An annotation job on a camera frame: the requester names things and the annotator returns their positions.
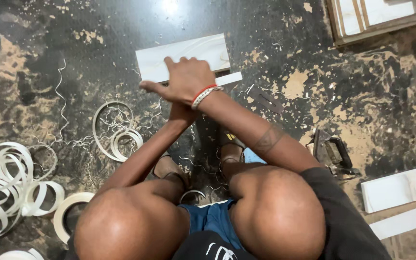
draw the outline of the foot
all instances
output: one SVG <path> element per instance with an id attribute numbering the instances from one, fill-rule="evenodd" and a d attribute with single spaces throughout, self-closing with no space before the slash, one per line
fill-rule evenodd
<path id="1" fill-rule="evenodd" d="M 161 179 L 165 178 L 165 176 L 169 173 L 177 173 L 184 179 L 185 186 L 189 186 L 188 175 L 182 171 L 181 167 L 179 167 L 179 165 L 177 165 L 170 156 L 160 158 L 157 165 L 155 166 L 155 169 L 153 170 L 153 173 Z"/>
<path id="2" fill-rule="evenodd" d="M 221 168 L 224 163 L 239 163 L 242 157 L 243 148 L 233 144 L 227 143 L 221 147 Z"/>

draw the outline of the metal blade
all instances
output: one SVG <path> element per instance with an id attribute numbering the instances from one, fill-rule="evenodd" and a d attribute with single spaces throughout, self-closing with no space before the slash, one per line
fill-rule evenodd
<path id="1" fill-rule="evenodd" d="M 274 99 L 268 93 L 259 88 L 250 88 L 250 90 L 246 92 L 246 94 L 252 97 L 258 103 L 267 107 L 272 112 L 275 112 L 279 115 L 282 114 L 283 110 L 285 109 L 279 102 L 279 100 Z"/>

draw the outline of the concrete floor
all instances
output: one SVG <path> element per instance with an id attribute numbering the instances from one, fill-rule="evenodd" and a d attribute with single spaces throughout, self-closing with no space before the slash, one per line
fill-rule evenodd
<path id="1" fill-rule="evenodd" d="M 138 89 L 135 51 L 224 33 L 231 72 L 244 77 L 231 96 L 303 144 L 316 126 L 339 135 L 363 174 L 342 187 L 369 223 L 416 208 L 413 203 L 366 215 L 360 191 L 362 181 L 416 168 L 416 27 L 336 49 L 325 5 L 307 3 L 312 9 L 291 0 L 0 0 L 0 142 L 33 145 L 36 136 L 50 143 L 54 137 L 48 130 L 59 136 L 64 102 L 54 88 L 63 59 L 67 67 L 59 92 L 67 99 L 66 140 L 91 135 L 96 109 L 117 98 L 129 104 L 138 125 L 149 125 L 159 112 L 159 98 Z M 278 95 L 285 112 L 277 115 L 243 94 L 237 97 L 252 84 L 291 93 Z M 316 99 L 291 99 L 306 93 Z M 144 140 L 168 117 L 169 104 L 162 102 L 162 109 L 163 116 L 140 131 Z M 194 203 L 229 196 L 207 187 L 219 187 L 214 175 L 179 158 L 215 171 L 217 136 L 216 123 L 200 118 L 196 143 L 187 131 L 170 149 L 191 173 L 194 188 L 207 194 Z M 53 148 L 59 164 L 50 179 L 67 194 L 95 192 L 119 165 L 95 145 L 85 150 L 55 143 Z M 33 247 L 46 259 L 61 259 L 66 246 L 52 217 L 23 218 L 0 238 L 0 254 Z M 416 230 L 383 243 L 395 259 L 416 259 Z"/>

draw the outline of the forearm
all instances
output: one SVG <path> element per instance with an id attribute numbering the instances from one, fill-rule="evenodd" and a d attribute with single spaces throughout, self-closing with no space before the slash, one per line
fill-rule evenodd
<path id="1" fill-rule="evenodd" d="M 132 186 L 144 180 L 160 156 L 168 150 L 187 127 L 187 124 L 182 121 L 168 121 L 141 148 L 120 165 L 102 185 L 96 193 L 96 197 L 109 189 Z"/>
<path id="2" fill-rule="evenodd" d="M 240 106 L 222 91 L 212 92 L 198 109 L 227 127 L 271 165 L 296 173 L 321 166 L 297 140 Z"/>

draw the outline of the red thread bracelet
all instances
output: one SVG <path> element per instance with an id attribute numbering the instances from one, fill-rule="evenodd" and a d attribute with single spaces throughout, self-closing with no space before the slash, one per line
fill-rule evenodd
<path id="1" fill-rule="evenodd" d="M 200 90 L 200 92 L 197 93 L 197 95 L 195 95 L 194 99 L 192 99 L 192 104 L 195 102 L 195 99 L 197 99 L 197 97 L 199 97 L 200 94 L 203 93 L 203 91 L 205 91 L 205 90 L 207 90 L 207 89 L 209 89 L 211 87 L 215 87 L 215 86 L 217 86 L 217 85 L 216 84 L 211 84 L 211 85 L 205 87 L 204 89 Z"/>

